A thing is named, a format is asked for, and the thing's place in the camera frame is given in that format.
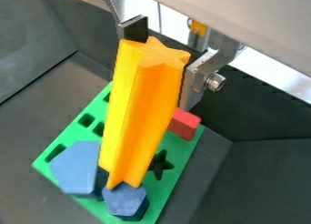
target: bolt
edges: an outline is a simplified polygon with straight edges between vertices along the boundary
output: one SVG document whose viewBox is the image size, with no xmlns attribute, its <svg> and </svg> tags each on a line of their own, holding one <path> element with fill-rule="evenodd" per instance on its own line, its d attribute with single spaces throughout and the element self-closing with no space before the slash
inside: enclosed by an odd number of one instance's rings
<svg viewBox="0 0 311 224">
<path fill-rule="evenodd" d="M 207 81 L 205 81 L 205 87 L 212 92 L 217 92 L 223 88 L 224 82 L 225 82 L 225 77 L 217 74 L 217 71 L 216 71 L 213 74 L 208 76 Z"/>
</svg>

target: blue hexagon block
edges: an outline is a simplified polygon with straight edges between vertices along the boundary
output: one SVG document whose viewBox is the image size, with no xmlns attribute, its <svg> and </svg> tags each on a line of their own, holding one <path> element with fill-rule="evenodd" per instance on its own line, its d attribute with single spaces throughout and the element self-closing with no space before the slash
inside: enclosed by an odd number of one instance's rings
<svg viewBox="0 0 311 224">
<path fill-rule="evenodd" d="M 101 195 L 108 174 L 97 169 L 101 143 L 75 142 L 49 162 L 61 192 L 77 196 Z"/>
<path fill-rule="evenodd" d="M 111 215 L 124 220 L 141 219 L 149 204 L 143 185 L 133 188 L 123 182 L 111 190 L 104 187 L 101 196 Z"/>
</svg>

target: yellow block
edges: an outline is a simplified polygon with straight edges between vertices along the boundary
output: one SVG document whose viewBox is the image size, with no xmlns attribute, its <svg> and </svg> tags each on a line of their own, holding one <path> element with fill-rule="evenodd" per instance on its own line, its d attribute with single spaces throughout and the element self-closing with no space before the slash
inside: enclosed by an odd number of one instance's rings
<svg viewBox="0 0 311 224">
<path fill-rule="evenodd" d="M 177 106 L 183 67 L 189 54 L 120 40 L 99 165 L 109 172 L 107 188 L 121 181 L 133 188 L 153 158 Z"/>
<path fill-rule="evenodd" d="M 191 23 L 191 32 L 199 34 L 201 37 L 205 36 L 208 32 L 208 27 L 199 23 L 196 20 L 192 20 Z"/>
</svg>

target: gray table surface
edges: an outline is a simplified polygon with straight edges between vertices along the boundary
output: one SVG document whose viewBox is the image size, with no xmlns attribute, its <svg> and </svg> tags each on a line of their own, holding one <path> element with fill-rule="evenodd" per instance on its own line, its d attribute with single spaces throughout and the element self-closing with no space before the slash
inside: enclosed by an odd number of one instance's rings
<svg viewBox="0 0 311 224">
<path fill-rule="evenodd" d="M 111 74 L 77 53 L 0 106 L 1 224 L 100 223 L 31 165 Z"/>
</svg>

